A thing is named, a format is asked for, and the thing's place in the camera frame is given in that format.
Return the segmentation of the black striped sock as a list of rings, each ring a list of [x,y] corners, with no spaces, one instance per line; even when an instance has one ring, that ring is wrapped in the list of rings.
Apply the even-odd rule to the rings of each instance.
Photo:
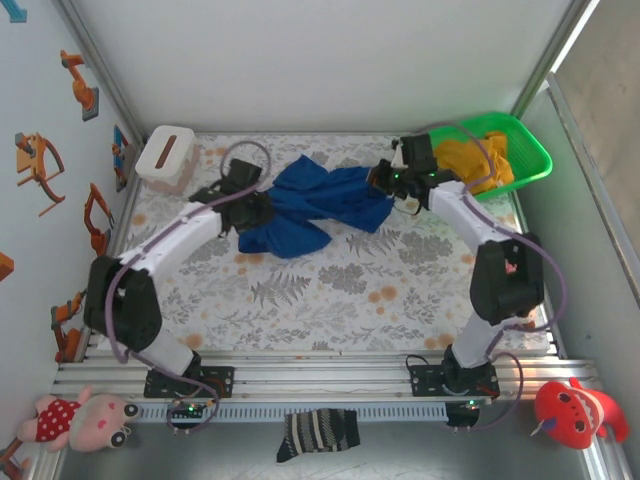
[[[355,410],[322,408],[287,414],[278,464],[308,453],[337,453],[361,443]]]

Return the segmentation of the grey side rail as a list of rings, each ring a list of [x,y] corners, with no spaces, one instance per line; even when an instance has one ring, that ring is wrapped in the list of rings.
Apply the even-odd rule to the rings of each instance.
[[[602,177],[554,73],[546,77],[548,95],[576,157],[590,195],[615,251],[634,299],[640,308],[640,257],[606,190]]]

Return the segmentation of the green plastic basket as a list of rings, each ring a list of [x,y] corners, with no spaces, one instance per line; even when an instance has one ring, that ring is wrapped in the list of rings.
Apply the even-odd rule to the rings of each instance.
[[[491,172],[494,165],[480,140],[491,131],[506,134],[508,142],[507,158],[513,170],[515,181],[507,186],[474,195],[478,199],[488,199],[518,190],[536,180],[548,176],[553,170],[551,156],[537,138],[516,117],[501,112],[490,112],[462,120],[456,127],[445,126],[430,132],[435,148],[444,140],[455,139],[465,142],[472,140],[485,154]]]

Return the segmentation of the floral table mat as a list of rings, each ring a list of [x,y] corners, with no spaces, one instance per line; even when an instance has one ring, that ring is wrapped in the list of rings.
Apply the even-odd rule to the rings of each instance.
[[[162,229],[189,195],[219,178],[224,150],[240,136],[197,137],[201,158],[181,196],[144,183],[125,250]],[[253,137],[272,155],[273,179],[306,155],[327,170],[391,159],[387,136]],[[161,280],[162,327],[204,350],[443,350],[471,313],[474,256],[458,235],[417,202],[396,201],[374,234],[334,220],[314,222],[327,247],[290,260],[246,255],[238,236],[213,238]]]

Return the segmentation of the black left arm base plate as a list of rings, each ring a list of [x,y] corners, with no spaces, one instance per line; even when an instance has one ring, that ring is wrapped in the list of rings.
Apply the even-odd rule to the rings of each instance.
[[[200,381],[212,387],[220,398],[230,398],[233,392],[235,369],[230,366],[202,366]],[[145,379],[143,396],[150,399],[185,397],[195,393],[195,398],[210,398],[206,389],[197,392],[198,386],[184,383],[149,370]]]

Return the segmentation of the red monster plush toy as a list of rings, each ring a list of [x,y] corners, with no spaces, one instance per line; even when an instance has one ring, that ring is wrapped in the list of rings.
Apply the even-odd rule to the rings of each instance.
[[[576,377],[568,384],[545,383],[534,399],[537,420],[533,437],[544,432],[565,447],[584,450],[595,436],[605,438],[609,429],[617,443],[625,442],[631,427],[619,404],[608,394],[581,385]]]

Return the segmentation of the white tissue box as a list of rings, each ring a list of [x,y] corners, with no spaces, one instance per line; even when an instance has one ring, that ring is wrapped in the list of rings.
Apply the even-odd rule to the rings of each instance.
[[[195,132],[190,128],[158,126],[135,164],[136,173],[154,191],[181,194],[200,158],[195,141]]]

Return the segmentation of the aluminium corner post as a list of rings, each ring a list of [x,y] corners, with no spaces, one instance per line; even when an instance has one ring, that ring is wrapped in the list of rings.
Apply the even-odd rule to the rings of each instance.
[[[116,81],[112,69],[100,49],[99,42],[89,23],[84,18],[81,9],[76,5],[75,0],[50,1],[65,23],[81,54],[89,61],[89,68],[93,71],[94,77],[99,84],[104,88],[106,95],[124,121],[129,133],[138,144],[142,144],[146,140],[147,134]]]
[[[569,0],[534,69],[510,110],[521,118],[550,73],[562,64],[601,0]]]

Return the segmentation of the blue orange wall sticker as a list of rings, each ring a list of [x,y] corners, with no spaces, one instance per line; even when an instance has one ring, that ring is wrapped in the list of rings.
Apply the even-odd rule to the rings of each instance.
[[[113,127],[113,141],[111,145],[113,170],[115,174],[115,188],[117,192],[125,189],[131,169],[131,158],[135,148],[129,143],[122,130]]]

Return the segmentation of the yellow cloth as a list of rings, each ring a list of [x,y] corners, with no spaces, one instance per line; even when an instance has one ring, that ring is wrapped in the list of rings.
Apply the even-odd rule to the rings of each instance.
[[[515,181],[515,176],[508,161],[508,142],[505,133],[491,131],[480,140],[494,165],[491,172],[489,162],[472,140],[465,142],[448,139],[435,148],[435,158],[441,169],[452,170],[466,185],[488,177],[470,188],[472,195],[479,195],[499,187],[507,186]]]

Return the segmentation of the orange claw sticker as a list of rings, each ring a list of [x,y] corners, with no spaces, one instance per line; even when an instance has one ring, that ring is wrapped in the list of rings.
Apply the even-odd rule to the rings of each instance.
[[[44,208],[39,217],[44,216],[65,200],[65,196],[57,195],[49,185],[50,181],[65,172],[63,160],[56,147],[39,133],[25,135],[18,132],[14,137],[16,146],[16,172],[28,175],[17,182],[22,186],[31,181],[35,182],[50,200],[50,205]],[[56,165],[56,171],[48,174],[46,170],[46,156],[50,155]]]

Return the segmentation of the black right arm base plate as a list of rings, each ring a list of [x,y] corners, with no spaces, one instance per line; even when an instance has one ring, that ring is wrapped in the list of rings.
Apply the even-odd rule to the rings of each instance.
[[[414,397],[488,397],[500,395],[497,374],[490,363],[473,369],[442,365],[411,365],[410,385]]]

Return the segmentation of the small circuit board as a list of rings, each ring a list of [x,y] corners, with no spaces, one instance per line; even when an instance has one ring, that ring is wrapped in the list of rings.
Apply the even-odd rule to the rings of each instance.
[[[446,425],[454,429],[471,429],[480,416],[479,403],[476,400],[447,402],[445,404],[448,420]]]
[[[172,422],[194,423],[203,421],[207,410],[203,403],[181,403],[170,407],[168,414]]]

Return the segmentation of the blue t-shirt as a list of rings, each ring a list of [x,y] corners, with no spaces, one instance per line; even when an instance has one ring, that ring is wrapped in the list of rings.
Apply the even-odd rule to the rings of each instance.
[[[244,254],[270,253],[291,259],[326,247],[332,237],[314,224],[336,220],[374,233],[384,223],[393,200],[367,183],[368,167],[326,170],[302,155],[274,179],[266,191],[274,216],[265,225],[239,234]]]

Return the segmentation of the aluminium table frame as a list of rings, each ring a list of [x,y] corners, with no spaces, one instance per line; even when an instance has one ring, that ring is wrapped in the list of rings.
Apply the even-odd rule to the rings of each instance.
[[[443,350],[204,350],[211,366],[235,369],[238,401],[383,401],[411,396],[407,365],[440,362]]]

